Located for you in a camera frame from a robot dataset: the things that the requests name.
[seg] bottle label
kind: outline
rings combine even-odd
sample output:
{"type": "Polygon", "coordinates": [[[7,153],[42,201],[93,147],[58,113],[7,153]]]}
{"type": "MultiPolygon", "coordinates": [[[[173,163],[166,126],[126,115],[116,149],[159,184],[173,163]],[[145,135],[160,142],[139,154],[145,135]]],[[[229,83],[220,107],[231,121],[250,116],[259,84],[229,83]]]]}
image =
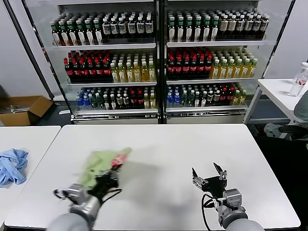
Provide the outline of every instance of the bottle label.
{"type": "Polygon", "coordinates": [[[174,29],[173,28],[171,28],[170,30],[169,30],[169,41],[170,42],[174,42],[174,29]]]}
{"type": "Polygon", "coordinates": [[[112,109],[113,109],[113,110],[116,109],[116,103],[115,103],[115,102],[112,102],[112,103],[111,103],[111,106],[112,106],[112,109]]]}
{"type": "Polygon", "coordinates": [[[98,45],[102,45],[103,44],[102,33],[100,31],[96,31],[95,34],[96,34],[98,45]]]}
{"type": "Polygon", "coordinates": [[[137,23],[137,31],[139,34],[144,33],[144,23],[137,23]]]}
{"type": "Polygon", "coordinates": [[[145,23],[145,32],[150,34],[153,33],[153,23],[145,23]]]}
{"type": "Polygon", "coordinates": [[[57,46],[61,46],[61,41],[59,35],[57,33],[52,34],[54,41],[56,42],[57,46]]]}
{"type": "Polygon", "coordinates": [[[128,32],[130,34],[135,34],[136,33],[136,24],[135,23],[129,23],[128,24],[128,32]]]}
{"type": "Polygon", "coordinates": [[[154,82],[155,81],[155,72],[153,70],[149,71],[150,74],[150,81],[154,82]]]}
{"type": "Polygon", "coordinates": [[[125,83],[125,76],[123,72],[119,72],[121,83],[125,83]]]}
{"type": "Polygon", "coordinates": [[[69,46],[69,39],[68,39],[67,34],[65,32],[62,32],[61,35],[62,35],[65,45],[69,46]]]}
{"type": "Polygon", "coordinates": [[[106,110],[109,110],[109,103],[104,103],[106,110]]]}
{"type": "Polygon", "coordinates": [[[110,25],[103,25],[103,32],[105,35],[110,35],[111,33],[110,25]]]}
{"type": "Polygon", "coordinates": [[[88,40],[89,40],[89,43],[90,45],[94,45],[94,39],[93,39],[93,34],[91,31],[88,31],[87,32],[87,36],[88,36],[88,40]]]}
{"type": "Polygon", "coordinates": [[[218,32],[218,28],[217,27],[212,29],[211,41],[215,41],[216,40],[217,32],[218,32]]]}
{"type": "Polygon", "coordinates": [[[72,40],[73,45],[74,45],[74,46],[78,46],[78,43],[77,43],[77,39],[76,39],[75,33],[70,32],[70,33],[69,33],[69,36],[71,37],[71,40],[72,40]]]}
{"type": "Polygon", "coordinates": [[[195,41],[195,42],[198,42],[198,41],[199,41],[200,32],[201,32],[201,29],[200,29],[200,28],[196,28],[196,29],[195,29],[195,31],[194,31],[194,41],[195,41]]]}
{"type": "Polygon", "coordinates": [[[79,35],[81,45],[85,46],[87,43],[86,43],[86,39],[85,39],[83,32],[78,32],[78,35],[79,35]]]}
{"type": "Polygon", "coordinates": [[[191,28],[187,28],[186,30],[186,42],[190,42],[192,39],[192,30],[191,28]]]}
{"type": "Polygon", "coordinates": [[[118,82],[116,72],[113,72],[113,73],[112,73],[112,78],[114,79],[114,83],[117,83],[117,82],[118,82]]]}
{"type": "Polygon", "coordinates": [[[182,28],[178,29],[178,42],[182,42],[183,32],[184,30],[182,28]]]}
{"type": "Polygon", "coordinates": [[[224,77],[225,77],[225,74],[226,74],[226,69],[225,69],[225,68],[222,68],[219,78],[224,78],[224,77]]]}
{"type": "Polygon", "coordinates": [[[203,42],[207,41],[208,39],[208,34],[210,33],[210,28],[205,28],[203,32],[203,42]]]}

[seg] red bottle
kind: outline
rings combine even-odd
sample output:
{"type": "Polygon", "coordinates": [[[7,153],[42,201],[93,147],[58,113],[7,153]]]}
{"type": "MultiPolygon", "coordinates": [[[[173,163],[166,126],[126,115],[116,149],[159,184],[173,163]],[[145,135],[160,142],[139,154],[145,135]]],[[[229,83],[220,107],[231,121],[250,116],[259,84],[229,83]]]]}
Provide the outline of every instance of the red bottle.
{"type": "Polygon", "coordinates": [[[181,73],[182,73],[182,60],[181,56],[178,56],[177,62],[175,64],[175,74],[179,76],[181,73]]]}

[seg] clear water bottle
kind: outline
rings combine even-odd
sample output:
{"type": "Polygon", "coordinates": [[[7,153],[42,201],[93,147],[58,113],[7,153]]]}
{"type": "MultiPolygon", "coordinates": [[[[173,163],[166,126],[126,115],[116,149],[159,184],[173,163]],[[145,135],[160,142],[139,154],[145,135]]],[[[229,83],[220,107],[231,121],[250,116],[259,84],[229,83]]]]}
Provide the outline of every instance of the clear water bottle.
{"type": "Polygon", "coordinates": [[[304,85],[307,83],[308,81],[308,63],[302,63],[302,67],[303,64],[307,64],[307,68],[300,74],[296,75],[296,80],[293,83],[293,86],[290,90],[290,95],[296,97],[300,94],[300,92],[302,91],[302,89],[304,88],[304,85]]]}
{"type": "Polygon", "coordinates": [[[170,108],[173,106],[173,98],[171,92],[168,92],[167,95],[167,108],[170,108]]]}

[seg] table leg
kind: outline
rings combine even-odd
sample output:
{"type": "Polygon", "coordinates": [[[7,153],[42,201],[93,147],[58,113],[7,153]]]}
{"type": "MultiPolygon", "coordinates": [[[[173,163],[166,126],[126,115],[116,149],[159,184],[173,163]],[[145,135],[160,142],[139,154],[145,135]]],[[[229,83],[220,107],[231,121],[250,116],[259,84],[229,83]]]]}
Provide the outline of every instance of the table leg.
{"type": "Polygon", "coordinates": [[[252,98],[252,101],[249,105],[249,108],[245,114],[245,117],[243,119],[243,124],[248,124],[251,116],[252,116],[252,113],[254,112],[255,108],[256,108],[256,105],[258,103],[258,100],[260,99],[260,96],[262,94],[262,90],[261,90],[261,87],[258,86],[256,92],[255,92],[255,95],[254,97],[252,98]]]}

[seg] black cable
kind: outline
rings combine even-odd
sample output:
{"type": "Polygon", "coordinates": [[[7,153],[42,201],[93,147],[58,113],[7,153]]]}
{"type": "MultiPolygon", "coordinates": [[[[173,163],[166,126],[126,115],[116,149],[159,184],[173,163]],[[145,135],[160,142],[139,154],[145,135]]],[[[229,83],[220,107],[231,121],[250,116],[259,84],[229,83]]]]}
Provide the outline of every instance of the black cable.
{"type": "Polygon", "coordinates": [[[205,218],[205,214],[204,214],[204,198],[205,198],[205,196],[208,196],[207,194],[204,194],[203,196],[202,196],[202,200],[201,200],[201,209],[202,209],[202,216],[203,216],[203,221],[204,221],[204,224],[205,224],[205,226],[206,226],[206,228],[207,228],[207,230],[208,231],[211,231],[211,229],[210,229],[210,227],[208,226],[208,224],[207,224],[207,222],[206,222],[206,218],[205,218]]]}

